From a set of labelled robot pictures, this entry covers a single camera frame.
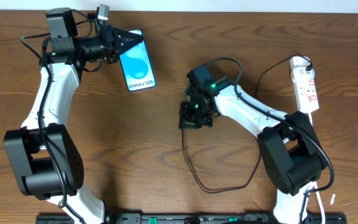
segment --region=white wall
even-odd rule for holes
[[[358,13],[358,0],[0,0],[0,9],[95,10],[99,4],[118,11]]]

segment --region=power strip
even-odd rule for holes
[[[295,56],[290,60],[291,79],[295,89],[296,105],[303,113],[311,113],[319,108],[316,85],[314,82],[314,69],[306,71],[310,64],[302,57]]]

